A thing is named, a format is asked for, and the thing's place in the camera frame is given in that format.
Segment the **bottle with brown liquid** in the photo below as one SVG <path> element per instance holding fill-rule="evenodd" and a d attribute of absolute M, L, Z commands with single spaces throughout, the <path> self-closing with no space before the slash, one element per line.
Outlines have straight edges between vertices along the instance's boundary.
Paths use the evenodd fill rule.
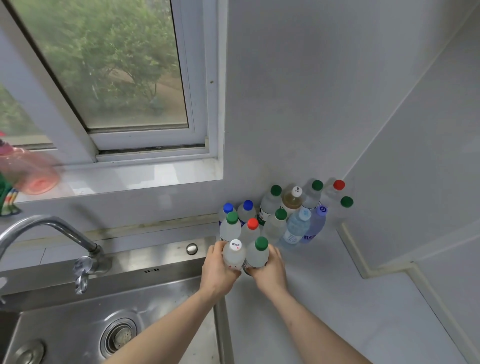
<path fill-rule="evenodd" d="M 301 187 L 295 186 L 292 188 L 291 192 L 288 192 L 282 197 L 280 208 L 287 212 L 287 218 L 300 208 L 301 203 L 303 202 L 301 194 Z"/>

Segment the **plastic water bottle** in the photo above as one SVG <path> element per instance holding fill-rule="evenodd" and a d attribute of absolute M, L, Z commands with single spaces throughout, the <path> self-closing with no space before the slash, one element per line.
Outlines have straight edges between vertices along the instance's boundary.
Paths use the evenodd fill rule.
<path fill-rule="evenodd" d="M 287 218 L 300 208 L 302 203 L 302 192 L 301 187 L 295 186 L 292 188 L 291 192 L 288 192 L 283 196 L 280 207 L 287 212 Z"/>
<path fill-rule="evenodd" d="M 218 212 L 218 225 L 219 226 L 222 225 L 222 221 L 223 221 L 224 218 L 227 217 L 227 214 L 229 212 L 232 212 L 232 211 L 235 211 L 235 209 L 233 208 L 233 205 L 230 202 L 227 202 L 226 204 L 224 204 L 222 206 L 222 208 Z"/>
<path fill-rule="evenodd" d="M 247 254 L 243 263 L 243 270 L 247 273 L 247 268 L 261 268 L 268 261 L 268 240 L 264 236 L 260 236 L 255 243 L 247 246 Z"/>
<path fill-rule="evenodd" d="M 237 212 L 229 212 L 220 225 L 220 240 L 230 242 L 234 239 L 238 239 L 240 233 L 241 226 Z"/>
<path fill-rule="evenodd" d="M 246 250 L 238 239 L 233 239 L 223 247 L 223 262 L 231 269 L 241 270 L 245 262 Z"/>
<path fill-rule="evenodd" d="M 287 231 L 280 239 L 280 244 L 291 249 L 303 238 L 305 233 L 310 228 L 310 218 L 312 213 L 310 210 L 301 207 L 295 214 L 293 214 L 287 222 Z"/>
<path fill-rule="evenodd" d="M 254 218 L 257 215 L 257 212 L 253 208 L 253 202 L 250 200 L 245 200 L 245 202 L 239 206 L 238 214 L 239 214 L 240 224 L 242 226 L 249 219 Z"/>
<path fill-rule="evenodd" d="M 302 240 L 300 240 L 300 243 L 309 243 L 310 240 L 317 236 L 317 234 L 324 228 L 327 212 L 328 209 L 323 205 L 319 205 L 316 209 L 312 210 L 310 228 L 305 233 Z"/>
<path fill-rule="evenodd" d="M 330 207 L 331 205 L 334 205 L 335 202 L 339 202 L 341 198 L 340 191 L 344 188 L 345 182 L 342 180 L 336 180 L 333 182 L 332 186 L 328 186 L 322 192 L 322 195 L 320 196 L 320 203 L 323 206 Z"/>
<path fill-rule="evenodd" d="M 348 217 L 350 207 L 353 206 L 353 198 L 344 196 L 339 204 L 328 208 L 327 221 L 335 227 L 338 227 Z"/>
<path fill-rule="evenodd" d="M 249 245 L 257 240 L 259 236 L 260 228 L 258 227 L 258 220 L 256 218 L 251 218 L 241 227 L 239 239 L 243 242 L 245 248 L 248 248 Z"/>
<path fill-rule="evenodd" d="M 274 184 L 270 191 L 264 194 L 260 208 L 258 209 L 257 220 L 260 225 L 265 225 L 268 217 L 275 213 L 276 209 L 280 207 L 282 203 L 282 187 L 278 184 Z"/>
<path fill-rule="evenodd" d="M 278 239 L 285 234 L 287 230 L 287 212 L 279 208 L 275 214 L 270 216 L 265 223 L 262 236 L 266 237 L 270 244 L 275 245 Z"/>
<path fill-rule="evenodd" d="M 315 180 L 311 185 L 308 184 L 303 187 L 303 203 L 301 205 L 309 210 L 316 208 L 320 203 L 323 187 L 324 184 L 320 180 Z"/>

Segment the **metal drain cover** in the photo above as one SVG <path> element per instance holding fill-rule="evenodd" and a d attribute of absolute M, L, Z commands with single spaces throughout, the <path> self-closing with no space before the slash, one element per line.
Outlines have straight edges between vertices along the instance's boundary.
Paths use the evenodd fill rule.
<path fill-rule="evenodd" d="M 23 344 L 13 355 L 12 363 L 39 364 L 45 353 L 45 346 L 40 340 L 32 340 Z"/>
<path fill-rule="evenodd" d="M 124 346 L 137 335 L 137 326 L 129 318 L 113 321 L 103 332 L 100 351 L 106 358 Z"/>

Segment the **window frame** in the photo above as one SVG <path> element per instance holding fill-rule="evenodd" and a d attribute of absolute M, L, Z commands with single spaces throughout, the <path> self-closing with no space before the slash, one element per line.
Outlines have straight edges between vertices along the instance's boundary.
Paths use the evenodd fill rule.
<path fill-rule="evenodd" d="M 8 7 L 0 2 L 0 82 L 52 141 L 65 164 L 139 158 L 217 156 L 218 33 L 216 0 L 171 0 L 189 128 L 87 133 Z M 148 147 L 178 149 L 142 151 Z M 135 152 L 122 149 L 138 149 Z M 102 154 L 100 151 L 114 153 Z"/>

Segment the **light blue water bottle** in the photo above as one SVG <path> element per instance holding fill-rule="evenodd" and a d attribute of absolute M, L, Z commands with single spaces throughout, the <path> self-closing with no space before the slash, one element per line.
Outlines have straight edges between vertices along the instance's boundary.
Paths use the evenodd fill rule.
<path fill-rule="evenodd" d="M 300 207 L 300 210 L 290 216 L 287 222 L 287 231 L 280 238 L 280 245 L 287 249 L 296 246 L 308 231 L 311 217 L 310 210 L 304 207 Z"/>
<path fill-rule="evenodd" d="M 310 228 L 303 236 L 300 243 L 307 244 L 312 240 L 325 226 L 325 219 L 327 216 L 328 208 L 319 205 L 312 210 L 312 217 L 310 218 Z"/>

